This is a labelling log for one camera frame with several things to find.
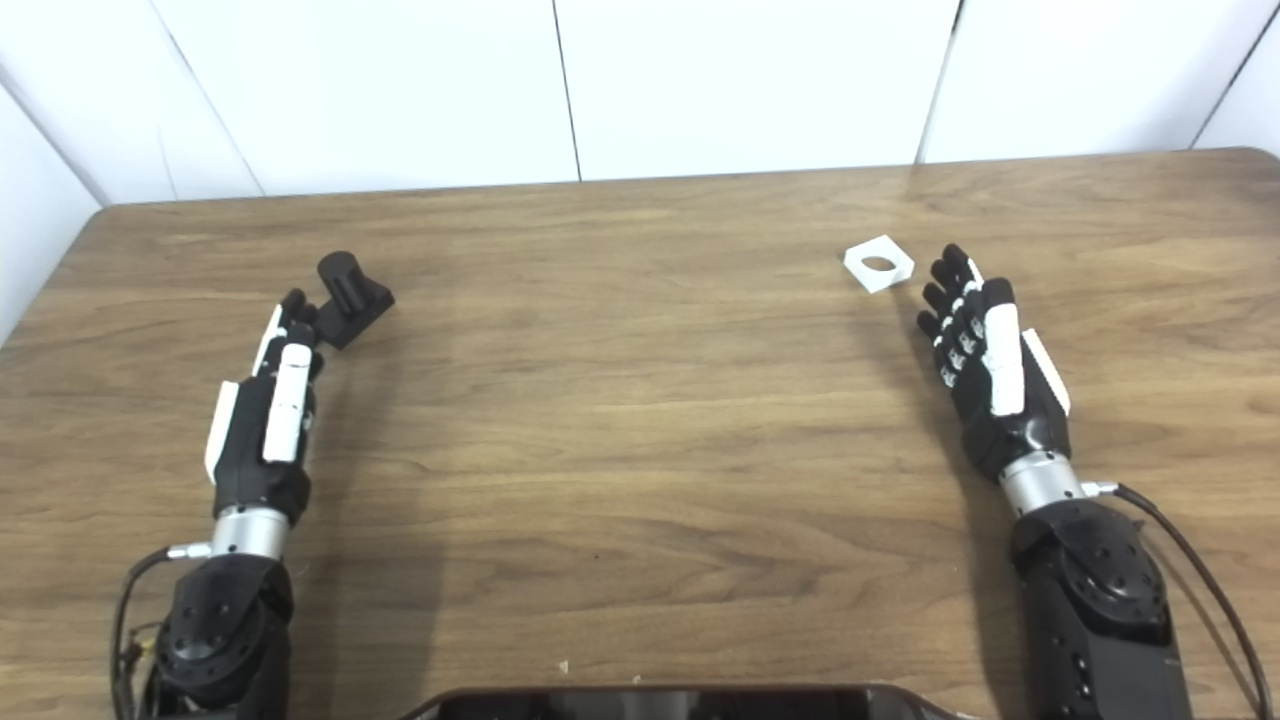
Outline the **white and black left hand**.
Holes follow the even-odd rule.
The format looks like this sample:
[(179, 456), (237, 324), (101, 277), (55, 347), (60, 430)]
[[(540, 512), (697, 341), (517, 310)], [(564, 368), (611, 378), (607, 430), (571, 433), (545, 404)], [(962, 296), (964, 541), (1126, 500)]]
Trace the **white and black left hand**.
[(308, 506), (305, 469), (314, 424), (317, 310), (293, 288), (274, 307), (250, 374), (218, 392), (204, 454), (212, 516), (269, 509), (294, 525)]

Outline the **white and black right hand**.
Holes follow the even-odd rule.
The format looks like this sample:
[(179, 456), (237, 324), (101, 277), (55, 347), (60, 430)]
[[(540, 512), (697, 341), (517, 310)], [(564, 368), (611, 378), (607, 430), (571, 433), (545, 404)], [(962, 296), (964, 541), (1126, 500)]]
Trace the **white and black right hand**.
[(931, 265), (916, 324), (960, 423), (966, 460), (988, 480), (1030, 456), (1070, 457), (1069, 397), (1021, 328), (1011, 282), (984, 278), (957, 245)]

